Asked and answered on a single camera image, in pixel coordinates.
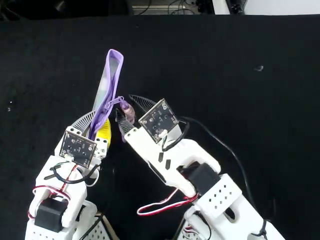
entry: purple strap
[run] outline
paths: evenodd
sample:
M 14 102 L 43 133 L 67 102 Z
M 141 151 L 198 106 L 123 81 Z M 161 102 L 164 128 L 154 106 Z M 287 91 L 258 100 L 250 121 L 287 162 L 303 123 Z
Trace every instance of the purple strap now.
M 114 50 L 110 49 L 106 55 L 104 73 L 105 76 L 102 76 L 101 81 L 104 78 L 107 93 L 96 111 L 89 130 L 89 139 L 94 139 L 96 137 L 97 131 L 104 125 L 107 121 L 114 104 L 123 101 L 123 97 L 116 97 L 116 91 L 119 81 L 119 76 L 124 62 L 124 56 Z

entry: white 3d-printed part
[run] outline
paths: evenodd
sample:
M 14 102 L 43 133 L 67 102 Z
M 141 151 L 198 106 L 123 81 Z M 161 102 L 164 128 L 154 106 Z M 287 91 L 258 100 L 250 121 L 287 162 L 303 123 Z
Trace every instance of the white 3d-printed part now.
M 206 211 L 206 214 L 212 218 L 217 218 L 241 195 L 241 189 L 228 174 L 224 174 L 221 179 L 197 201 L 196 205 L 201 206 L 204 210 L 210 210 Z

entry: black tablecloth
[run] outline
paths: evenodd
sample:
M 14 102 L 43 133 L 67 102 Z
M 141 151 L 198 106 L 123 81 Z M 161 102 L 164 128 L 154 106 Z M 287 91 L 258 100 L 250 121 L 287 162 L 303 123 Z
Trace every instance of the black tablecloth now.
M 287 239 L 316 239 L 319 22 L 320 16 L 136 16 L 1 23 L 1 237 L 24 238 L 35 178 L 65 128 L 92 108 L 113 48 L 124 55 L 118 95 L 164 97 L 177 115 L 202 121 L 242 160 L 263 217 Z M 172 237 L 185 208 L 136 216 L 172 188 L 122 143 L 115 124 L 112 133 L 109 159 L 88 199 L 99 209 L 111 202 L 107 217 L 121 239 Z M 232 156 L 196 125 L 188 137 L 246 195 Z

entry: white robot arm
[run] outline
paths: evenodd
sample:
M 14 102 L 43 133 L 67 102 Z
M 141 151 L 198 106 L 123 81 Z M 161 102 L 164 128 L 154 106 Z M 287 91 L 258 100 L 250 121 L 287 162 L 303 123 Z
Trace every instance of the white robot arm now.
M 141 127 L 137 128 L 117 111 L 117 121 L 125 140 L 167 186 L 177 188 L 186 196 L 187 200 L 171 204 L 171 207 L 193 203 L 184 214 L 185 223 L 179 240 L 284 240 L 246 200 L 230 176 L 219 175 L 218 161 L 195 141 L 181 137 L 186 128 L 181 131 L 179 120 L 164 99 L 155 103 L 135 95 L 130 97 L 146 113 L 139 120 Z M 192 173 L 185 176 L 184 170 L 190 168 L 193 168 Z M 142 213 L 142 209 L 149 206 L 168 202 L 172 195 L 140 208 L 137 213 L 148 216 L 169 209 L 163 207 Z
M 97 207 L 86 197 L 108 151 L 113 105 L 120 103 L 123 111 L 130 111 L 124 98 L 116 97 L 123 61 L 120 52 L 108 51 L 92 111 L 67 127 L 37 176 L 25 240 L 84 240 L 91 231 L 92 240 L 110 239 L 100 221 L 103 214 L 95 217 Z M 93 183 L 87 185 L 89 178 Z
M 82 134 L 74 126 L 67 127 L 54 155 L 37 176 L 25 240 L 79 240 L 95 221 L 97 207 L 86 200 L 87 186 L 93 186 L 99 178 L 97 166 L 107 154 L 108 140 L 97 137 L 91 141 Z M 72 184 L 56 178 L 54 169 Z M 83 178 L 94 182 L 87 185 Z M 109 240 L 103 227 L 101 230 L 104 239 Z

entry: black cable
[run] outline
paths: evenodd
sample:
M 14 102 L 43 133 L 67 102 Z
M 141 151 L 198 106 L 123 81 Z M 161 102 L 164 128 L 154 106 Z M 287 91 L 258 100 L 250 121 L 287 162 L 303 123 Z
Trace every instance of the black cable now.
M 253 236 L 256 236 L 256 237 L 263 236 L 265 240 L 268 240 L 268 238 L 267 238 L 267 231 L 266 231 L 266 225 L 267 225 L 267 220 L 263 219 L 262 228 L 261 228 L 261 230 L 259 231 L 259 233 L 258 233 L 258 234 L 251 233 L 251 234 L 252 234 Z
M 179 12 L 179 11 L 183 11 L 183 15 L 185 14 L 185 11 L 192 12 L 192 14 L 195 15 L 195 12 L 192 11 L 191 9 L 188 9 L 188 8 L 186 8 L 186 9 L 183 8 L 183 9 L 174 10 L 171 14 L 175 14 L 176 12 Z
M 248 198 L 249 198 L 249 202 L 251 203 L 251 205 L 256 209 L 256 205 L 255 205 L 255 202 L 254 202 L 254 198 L 252 196 L 252 193 L 251 193 L 251 190 L 250 190 L 250 186 L 249 186 L 249 183 L 248 183 L 248 178 L 247 178 L 247 174 L 246 174 L 246 171 L 245 171 L 245 168 L 244 166 L 242 165 L 241 161 L 239 160 L 239 158 L 237 157 L 237 155 L 234 153 L 234 151 L 228 146 L 226 145 L 223 141 L 221 141 L 217 136 L 215 136 L 205 125 L 203 125 L 200 121 L 196 120 L 196 119 L 193 119 L 191 117 L 186 117 L 186 116 L 183 116 L 182 117 L 183 119 L 185 120 L 188 120 L 189 122 L 194 122 L 196 124 L 198 124 L 200 127 L 202 127 L 202 129 L 204 131 L 206 131 L 212 138 L 214 138 L 217 142 L 219 142 L 222 146 L 224 146 L 234 157 L 234 159 L 236 160 L 238 166 L 240 167 L 240 170 L 241 170 L 241 173 L 242 173 L 242 176 L 243 176 L 243 180 L 244 180 L 244 184 L 245 184 L 245 188 L 246 188 L 246 192 L 247 192 L 247 195 L 248 195 Z
M 187 4 L 188 6 L 194 6 L 194 5 L 195 5 L 195 4 L 187 3 L 187 0 L 183 0 L 183 2 L 184 2 L 185 4 Z
M 65 184 L 78 184 L 78 183 L 81 183 L 81 182 L 87 180 L 99 166 L 100 165 L 95 165 L 87 175 L 85 175 L 83 178 L 80 178 L 80 179 L 77 179 L 77 180 L 64 179 L 62 176 L 59 175 L 59 173 L 57 173 L 56 166 L 52 167 L 52 171 L 53 171 L 54 176 L 58 180 L 60 180 L 61 182 L 64 182 Z
M 168 15 L 170 14 L 170 6 L 176 2 L 179 2 L 180 0 L 174 0 L 173 2 L 171 2 L 169 5 L 168 5 Z
M 212 230 L 211 227 L 208 223 L 208 221 L 206 220 L 206 218 L 200 213 L 200 211 L 196 211 L 194 213 L 194 215 L 198 216 L 209 228 L 209 237 L 207 238 L 207 240 L 210 240 L 211 236 L 212 236 Z
M 152 0 L 149 0 L 148 6 L 146 7 L 146 9 L 140 12 L 138 15 L 144 14 L 150 8 L 151 4 L 152 4 Z
M 188 132 L 188 130 L 190 128 L 190 123 L 188 121 L 181 121 L 181 120 L 179 120 L 179 123 L 185 124 L 183 132 L 181 133 L 181 135 L 174 142 L 170 143 L 166 147 L 165 147 L 165 143 L 166 143 L 166 140 L 167 140 L 167 136 L 165 136 L 163 138 L 162 146 L 161 146 L 163 152 L 166 152 L 169 149 L 172 149 L 175 145 L 177 145 L 187 135 L 187 132 Z
M 113 178 L 113 190 L 112 190 L 112 195 L 115 195 L 115 191 L 116 191 L 116 178 L 115 178 L 115 169 L 112 170 L 112 178 Z M 91 231 L 98 225 L 98 223 L 102 220 L 102 218 L 104 217 L 104 215 L 106 215 L 107 210 L 110 207 L 110 203 L 111 201 L 108 201 L 105 209 L 101 212 L 101 215 L 98 217 L 98 219 L 94 222 L 94 224 L 82 235 L 82 237 L 79 240 L 84 240 L 90 233 Z
M 181 232 L 181 230 L 182 230 L 182 228 L 183 228 L 183 226 L 184 226 L 185 222 L 186 222 L 185 218 L 184 218 L 184 217 L 182 217 L 182 220 L 181 220 L 181 222 L 180 222 L 180 224 L 179 224 L 179 226 L 178 226 L 177 230 L 175 231 L 175 234 L 174 234 L 174 236 L 173 236 L 172 240 L 177 240 L 177 239 L 178 239 L 178 237 L 179 237 L 179 235 L 180 235 L 180 232 Z

